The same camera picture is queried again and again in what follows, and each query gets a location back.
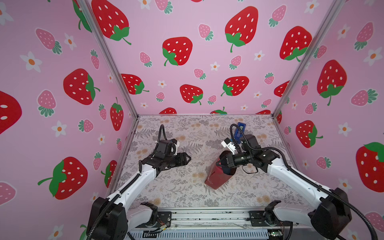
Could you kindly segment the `dark red wrapping paper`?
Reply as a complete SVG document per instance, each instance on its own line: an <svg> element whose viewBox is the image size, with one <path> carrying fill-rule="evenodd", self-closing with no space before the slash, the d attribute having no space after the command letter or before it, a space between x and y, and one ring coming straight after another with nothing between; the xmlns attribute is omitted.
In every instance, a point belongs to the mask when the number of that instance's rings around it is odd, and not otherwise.
<svg viewBox="0 0 384 240"><path fill-rule="evenodd" d="M205 180L205 184L214 190L217 190L225 184L237 171L237 168L223 169L216 165L216 163L219 163L225 157L226 153L227 152L223 152L220 157L211 164L208 176Z"/></svg>

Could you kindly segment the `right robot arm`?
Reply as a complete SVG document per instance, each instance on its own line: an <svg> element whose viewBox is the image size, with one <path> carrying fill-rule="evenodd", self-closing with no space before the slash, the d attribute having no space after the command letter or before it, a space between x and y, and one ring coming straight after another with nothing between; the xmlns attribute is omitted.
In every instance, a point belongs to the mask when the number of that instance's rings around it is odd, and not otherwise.
<svg viewBox="0 0 384 240"><path fill-rule="evenodd" d="M329 240L339 237L343 229L352 220L351 210L346 206L347 194L336 188L321 191L320 185L294 168L289 168L276 150L261 148L252 135L247 135L242 140L241 153L236 150L236 145L228 138L222 141L222 146L229 152L219 158L217 166L228 174L247 164L253 165L276 177L299 193L309 204L299 206L288 204L284 201L272 201L264 211L264 221L274 226L280 222L292 222L314 228L321 236Z"/></svg>

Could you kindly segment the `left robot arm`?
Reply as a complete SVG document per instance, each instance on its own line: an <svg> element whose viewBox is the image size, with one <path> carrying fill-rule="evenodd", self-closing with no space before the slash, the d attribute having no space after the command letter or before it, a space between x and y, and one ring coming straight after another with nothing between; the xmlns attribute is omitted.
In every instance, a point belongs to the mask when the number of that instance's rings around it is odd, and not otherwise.
<svg viewBox="0 0 384 240"><path fill-rule="evenodd" d="M97 198L91 208L87 226L88 240L123 240L140 225L153 226L158 220L158 208L149 202L132 209L137 196L161 172L186 166L191 157L179 153L176 139L160 140L154 151L139 161L138 172L107 198Z"/></svg>

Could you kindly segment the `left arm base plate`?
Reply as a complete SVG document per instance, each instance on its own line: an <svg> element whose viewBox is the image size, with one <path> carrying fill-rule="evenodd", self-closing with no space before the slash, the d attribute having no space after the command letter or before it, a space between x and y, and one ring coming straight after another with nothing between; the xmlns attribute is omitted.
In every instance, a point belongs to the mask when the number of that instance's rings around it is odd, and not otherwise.
<svg viewBox="0 0 384 240"><path fill-rule="evenodd" d="M171 222L172 212L160 211L157 213L156 217L151 217L149 222L138 225L137 228L159 228L163 225L167 225L169 227Z"/></svg>

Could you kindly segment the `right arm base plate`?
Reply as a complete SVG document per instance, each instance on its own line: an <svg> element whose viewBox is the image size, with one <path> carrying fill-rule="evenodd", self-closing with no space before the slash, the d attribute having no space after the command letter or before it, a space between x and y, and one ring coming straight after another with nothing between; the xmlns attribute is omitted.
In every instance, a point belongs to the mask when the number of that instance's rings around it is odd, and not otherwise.
<svg viewBox="0 0 384 240"><path fill-rule="evenodd" d="M274 214L265 211L249 211L247 221L251 222L253 227L289 227L288 221L282 222Z"/></svg>

